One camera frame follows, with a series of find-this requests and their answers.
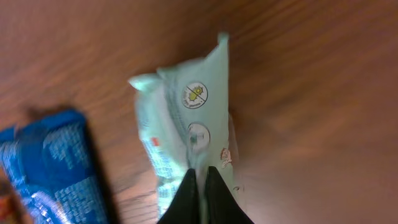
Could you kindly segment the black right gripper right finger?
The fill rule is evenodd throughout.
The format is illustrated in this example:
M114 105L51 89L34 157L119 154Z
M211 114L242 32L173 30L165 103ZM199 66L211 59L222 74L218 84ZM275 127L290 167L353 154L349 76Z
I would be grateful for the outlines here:
M235 201L218 169L209 166L205 197L210 224L254 224Z

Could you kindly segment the blue Oreo cookie pack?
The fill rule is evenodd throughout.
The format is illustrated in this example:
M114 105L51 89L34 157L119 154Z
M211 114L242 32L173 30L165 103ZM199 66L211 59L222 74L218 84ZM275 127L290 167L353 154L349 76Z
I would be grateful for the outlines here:
M90 151L76 110L1 131L1 167L34 223L111 221Z

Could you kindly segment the orange Kleenex tissue pack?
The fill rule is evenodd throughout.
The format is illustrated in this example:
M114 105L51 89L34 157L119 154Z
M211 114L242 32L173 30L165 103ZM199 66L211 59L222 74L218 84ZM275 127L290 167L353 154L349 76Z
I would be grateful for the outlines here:
M1 224L20 224L21 218L6 181L1 180Z

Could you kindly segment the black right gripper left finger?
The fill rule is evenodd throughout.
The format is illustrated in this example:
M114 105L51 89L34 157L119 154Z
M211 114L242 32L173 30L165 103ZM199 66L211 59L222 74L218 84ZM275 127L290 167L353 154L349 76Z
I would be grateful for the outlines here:
M196 173L189 169L170 204L157 224L199 224L200 205Z

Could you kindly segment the teal wipes packet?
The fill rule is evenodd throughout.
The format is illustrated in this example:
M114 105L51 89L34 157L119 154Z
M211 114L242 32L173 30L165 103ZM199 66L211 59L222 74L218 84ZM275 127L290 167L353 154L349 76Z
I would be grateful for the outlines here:
M170 207L188 169L197 175L201 209L208 168L218 169L234 198L240 185L229 148L229 37L206 56L129 79L141 140L157 176L159 216Z

